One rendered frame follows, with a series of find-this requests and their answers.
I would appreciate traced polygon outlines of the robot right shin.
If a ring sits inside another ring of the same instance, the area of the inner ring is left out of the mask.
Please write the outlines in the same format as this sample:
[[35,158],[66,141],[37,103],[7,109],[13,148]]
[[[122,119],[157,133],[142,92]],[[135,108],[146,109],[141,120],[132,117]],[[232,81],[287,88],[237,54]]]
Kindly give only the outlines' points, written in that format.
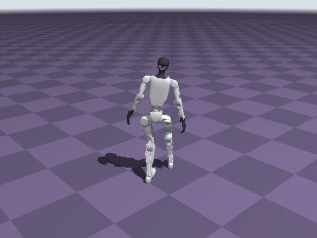
[[172,143],[172,133],[170,133],[170,141],[166,141],[166,149],[168,152],[169,163],[172,162],[172,151],[173,151],[173,143]]

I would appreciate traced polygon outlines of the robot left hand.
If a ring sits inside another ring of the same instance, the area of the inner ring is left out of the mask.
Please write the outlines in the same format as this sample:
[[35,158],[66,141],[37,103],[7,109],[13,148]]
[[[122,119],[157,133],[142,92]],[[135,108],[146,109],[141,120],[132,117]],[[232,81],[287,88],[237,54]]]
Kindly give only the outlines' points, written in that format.
[[[128,111],[129,112],[129,111]],[[131,110],[129,113],[128,113],[128,115],[127,115],[127,123],[130,125],[130,116],[132,115],[134,113],[134,111],[133,110]]]

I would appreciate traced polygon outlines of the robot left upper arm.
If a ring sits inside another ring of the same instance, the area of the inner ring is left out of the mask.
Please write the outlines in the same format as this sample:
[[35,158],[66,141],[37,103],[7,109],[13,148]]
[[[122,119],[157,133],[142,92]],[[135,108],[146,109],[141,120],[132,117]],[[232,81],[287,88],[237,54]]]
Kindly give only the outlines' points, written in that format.
[[145,75],[143,78],[142,78],[142,81],[141,81],[141,84],[140,84],[140,87],[139,87],[139,92],[138,92],[138,96],[137,96],[137,99],[139,100],[142,100],[143,97],[144,97],[144,91],[146,89],[146,83],[149,83],[150,82],[150,78],[151,76],[150,75]]

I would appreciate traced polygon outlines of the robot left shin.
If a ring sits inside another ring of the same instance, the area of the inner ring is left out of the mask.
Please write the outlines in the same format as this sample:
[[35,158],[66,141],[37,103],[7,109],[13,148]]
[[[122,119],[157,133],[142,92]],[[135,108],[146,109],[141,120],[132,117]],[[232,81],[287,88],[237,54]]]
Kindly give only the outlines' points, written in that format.
[[148,174],[149,174],[149,176],[151,176],[152,164],[154,162],[154,155],[155,155],[155,150],[148,151],[147,144],[146,144],[145,159],[146,159],[146,165],[147,165],[147,176],[148,176]]

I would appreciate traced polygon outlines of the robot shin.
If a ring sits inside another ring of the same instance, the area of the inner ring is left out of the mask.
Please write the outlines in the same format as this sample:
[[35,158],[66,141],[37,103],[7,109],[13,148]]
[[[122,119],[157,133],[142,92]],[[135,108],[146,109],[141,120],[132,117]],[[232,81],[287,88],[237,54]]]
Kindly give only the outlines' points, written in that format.
[[166,149],[168,152],[169,163],[172,162],[172,151],[173,151],[173,143],[172,143],[172,133],[170,133],[170,141],[166,141]]
[[154,162],[154,155],[155,155],[155,150],[148,151],[147,144],[146,144],[145,159],[146,159],[146,165],[147,165],[147,176],[148,176],[148,174],[149,174],[149,176],[151,176],[152,164]]

